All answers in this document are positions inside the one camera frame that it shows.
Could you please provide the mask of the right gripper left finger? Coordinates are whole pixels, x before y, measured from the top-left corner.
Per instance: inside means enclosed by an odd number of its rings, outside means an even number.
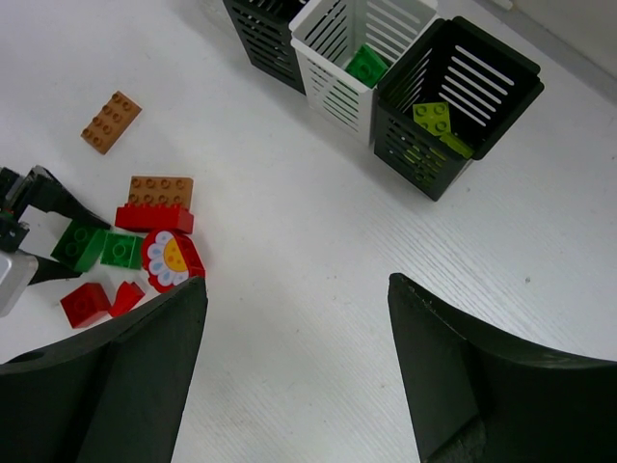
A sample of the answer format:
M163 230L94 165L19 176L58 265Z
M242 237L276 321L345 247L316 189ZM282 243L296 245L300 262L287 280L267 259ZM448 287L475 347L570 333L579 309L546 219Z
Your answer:
M2 364L2 461L171 461L207 304L193 277Z

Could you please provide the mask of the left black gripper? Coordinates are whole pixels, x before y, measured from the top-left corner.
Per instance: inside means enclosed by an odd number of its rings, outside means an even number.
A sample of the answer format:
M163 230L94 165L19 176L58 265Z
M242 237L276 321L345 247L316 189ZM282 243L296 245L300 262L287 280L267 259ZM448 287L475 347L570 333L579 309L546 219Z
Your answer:
M82 205L47 169L37 165L24 177L1 168L1 315L10 313L27 286L70 280L80 271L53 259L19 250L29 231L21 221L28 206L55 212L88 226L110 230L111 225Z

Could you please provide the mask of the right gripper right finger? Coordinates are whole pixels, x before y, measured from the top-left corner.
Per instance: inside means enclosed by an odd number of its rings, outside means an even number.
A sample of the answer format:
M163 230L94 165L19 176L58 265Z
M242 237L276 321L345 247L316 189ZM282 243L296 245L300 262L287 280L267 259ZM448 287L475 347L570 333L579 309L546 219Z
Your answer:
M423 462L612 462L616 365L521 339L403 274L389 315Z

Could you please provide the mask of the lime lego brick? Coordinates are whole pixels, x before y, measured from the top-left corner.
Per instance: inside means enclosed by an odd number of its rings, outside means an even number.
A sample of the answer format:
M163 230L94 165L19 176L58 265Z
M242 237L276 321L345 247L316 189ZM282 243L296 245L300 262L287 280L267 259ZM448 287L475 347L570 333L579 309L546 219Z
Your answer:
M445 101L413 105L414 122L435 136L451 132L449 105Z
M474 154L474 150L473 150L473 148L471 146L466 144L464 141L462 141L460 138L458 138L455 134L453 134L451 132L444 133L440 137L440 140L444 144L449 146L452 150L454 150L457 153L459 153L465 159L472 158L472 156Z

